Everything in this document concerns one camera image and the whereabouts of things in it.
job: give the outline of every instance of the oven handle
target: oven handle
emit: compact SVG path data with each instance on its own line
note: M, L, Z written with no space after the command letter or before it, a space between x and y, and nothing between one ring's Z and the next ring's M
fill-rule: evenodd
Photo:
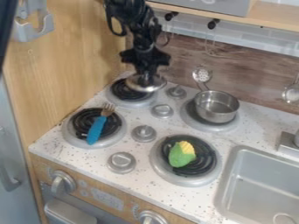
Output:
M63 224L97 224L97 219L59 199L52 199L45 204L45 215L54 222Z
M0 143L4 142L4 128L0 126ZM6 192L12 192L18 188L22 183L17 179L10 179L10 176L4 165L4 157L0 154L0 182L2 183Z
M21 182L17 179L10 179L9 174L5 169L3 158L0 158L0 182L2 183L6 192L12 192L21 185Z

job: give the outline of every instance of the stainless steel sink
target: stainless steel sink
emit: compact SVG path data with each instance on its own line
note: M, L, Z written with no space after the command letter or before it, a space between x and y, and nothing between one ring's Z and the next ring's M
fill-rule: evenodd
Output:
M299 164L249 147L235 148L214 204L242 224L299 224Z

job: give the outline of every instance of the countertop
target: countertop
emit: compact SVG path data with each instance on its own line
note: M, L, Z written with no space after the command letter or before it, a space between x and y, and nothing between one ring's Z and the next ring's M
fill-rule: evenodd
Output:
M187 90L187 99L172 100L166 96L165 89L173 86L174 84L169 83L167 87L160 90L156 102L156 104L168 103L175 110L174 116L170 119L161 120L153 117L149 108L116 108L116 111L125 117L128 130L126 136L113 146L99 150L82 150L73 147L63 139L61 125L57 125L32 144L29 147L30 152L191 221L209 224L234 223L221 216L213 205L221 175L210 185L196 188L168 183L157 176L150 166L150 149L155 142L137 143L131 138L131 130L136 126L147 124L156 129L157 140L176 134L199 137L216 148L224 166L230 150L237 145L247 145L286 157L276 151L276 143L282 131L296 132L299 128L298 115L241 101L239 111L241 121L237 129L226 133L205 133L188 127L179 116L181 105L187 99L191 99L198 90L184 87ZM104 89L96 94L78 110L100 107L106 101L105 91L107 90ZM106 167L109 156L118 151L129 152L136 157L137 166L131 173L115 174Z

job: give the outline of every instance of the shelf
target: shelf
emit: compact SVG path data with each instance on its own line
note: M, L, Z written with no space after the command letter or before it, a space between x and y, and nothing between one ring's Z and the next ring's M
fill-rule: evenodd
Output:
M258 25L285 31L299 32L299 6L258 1L247 17L235 17L225 14L194 10L164 3L148 2L154 9L177 11L206 18L218 18L247 25Z

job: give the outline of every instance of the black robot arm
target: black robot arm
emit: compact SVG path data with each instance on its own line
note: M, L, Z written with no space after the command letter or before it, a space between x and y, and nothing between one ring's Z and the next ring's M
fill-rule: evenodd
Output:
M162 26L144 0L105 0L105 7L114 35L126 36L127 29L133 34L133 48L120 53L122 62L133 64L138 74L147 77L155 75L159 66L169 65L170 55L156 48ZM112 18L121 24L121 32L114 30Z

